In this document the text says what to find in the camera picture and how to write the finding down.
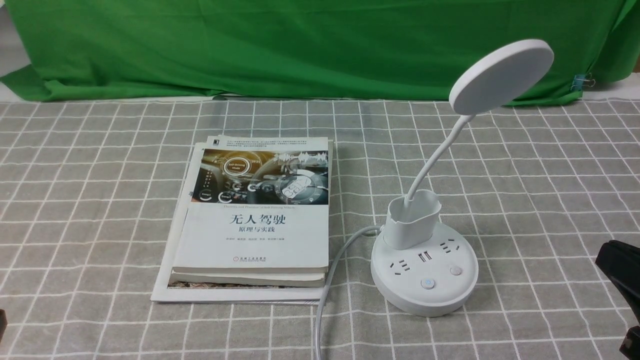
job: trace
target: book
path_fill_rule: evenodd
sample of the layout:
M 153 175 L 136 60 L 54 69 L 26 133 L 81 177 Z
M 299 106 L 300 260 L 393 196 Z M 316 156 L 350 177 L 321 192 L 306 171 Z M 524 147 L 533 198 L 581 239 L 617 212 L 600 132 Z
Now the book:
M 207 144 L 196 144 L 196 146 L 204 148 L 207 147 L 207 145 L 219 145 L 220 140 L 223 138 L 226 138 L 226 136 L 210 136 Z M 333 143 L 330 142 L 328 146 L 329 164 L 332 151 Z M 200 164 L 198 161 L 193 160 L 194 158 L 192 158 L 192 162 L 188 168 L 187 177 L 184 181 L 184 186 L 178 199 L 163 261 L 156 279 L 151 300 L 158 302 L 242 302 L 251 304 L 290 305 L 317 304 L 317 300 L 320 297 L 322 286 L 324 284 L 324 272 L 307 274 L 274 274 L 273 272 L 265 272 L 261 274 L 251 272 L 245 272 L 242 274 L 226 274 L 224 272 L 180 273 L 173 271 L 173 260 L 175 259 L 177 249 L 179 247 L 180 237 L 188 215 L 189 205 L 193 200 L 193 191 L 191 190 L 191 186 L 194 186 L 193 184 L 197 182 L 197 178 L 200 173 Z M 325 236 L 323 241 L 328 253 L 328 237 Z M 216 281 L 232 281 L 236 282 L 236 284 L 218 283 Z
M 328 268 L 327 138 L 220 137 L 199 166 L 176 273 L 318 274 Z
M 170 282 L 211 282 L 256 286 L 292 286 L 314 288 L 324 285 L 324 273 L 318 274 L 193 274 L 172 272 Z

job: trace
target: book title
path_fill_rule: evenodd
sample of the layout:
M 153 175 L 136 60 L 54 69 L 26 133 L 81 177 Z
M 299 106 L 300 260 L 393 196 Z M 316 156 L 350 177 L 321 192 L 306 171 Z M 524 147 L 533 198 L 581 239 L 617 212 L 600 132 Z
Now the book title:
M 274 233 L 277 225 L 284 225 L 287 221 L 285 215 L 260 215 L 259 217 L 248 217 L 242 214 L 231 215 L 230 224 L 239 225 L 239 233 Z

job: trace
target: gray checkered tablecloth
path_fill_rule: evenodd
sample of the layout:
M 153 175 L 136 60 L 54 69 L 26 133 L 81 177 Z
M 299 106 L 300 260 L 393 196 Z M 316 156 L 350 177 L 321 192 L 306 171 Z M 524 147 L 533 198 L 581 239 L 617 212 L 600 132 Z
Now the gray checkered tablecloth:
M 431 171 L 442 222 L 476 250 L 459 311 L 403 314 L 362 239 L 326 309 L 328 360 L 621 359 L 637 323 L 593 264 L 640 245 L 640 103 L 481 115 Z M 336 139 L 330 248 L 383 224 L 457 116 L 444 102 L 0 103 L 0 359 L 312 359 L 313 307 L 149 301 L 191 144 Z

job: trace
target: lamp base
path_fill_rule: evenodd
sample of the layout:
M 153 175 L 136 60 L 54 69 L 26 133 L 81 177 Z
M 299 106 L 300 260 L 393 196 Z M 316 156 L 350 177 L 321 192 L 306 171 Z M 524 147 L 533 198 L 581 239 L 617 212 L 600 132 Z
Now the lamp base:
M 437 222 L 429 240 L 404 250 L 387 242 L 383 228 L 371 252 L 371 274 L 391 304 L 436 317 L 455 311 L 471 295 L 478 278 L 476 253 L 454 229 Z

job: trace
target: green cloth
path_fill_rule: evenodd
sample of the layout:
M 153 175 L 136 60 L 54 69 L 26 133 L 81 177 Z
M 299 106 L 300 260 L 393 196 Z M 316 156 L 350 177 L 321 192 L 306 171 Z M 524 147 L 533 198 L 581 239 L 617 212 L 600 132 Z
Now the green cloth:
M 516 104 L 562 104 L 581 96 L 570 90 L 574 76 L 597 65 L 607 79 L 624 77 L 631 71 L 631 55 L 640 51 L 640 21 L 626 18 L 637 18 L 636 0 L 7 0 L 6 5 L 32 65 L 1 81 L 33 101 L 221 93 L 440 100 L 486 53 L 541 38 L 556 60 Z M 604 50 L 609 44 L 632 49 L 609 54 Z

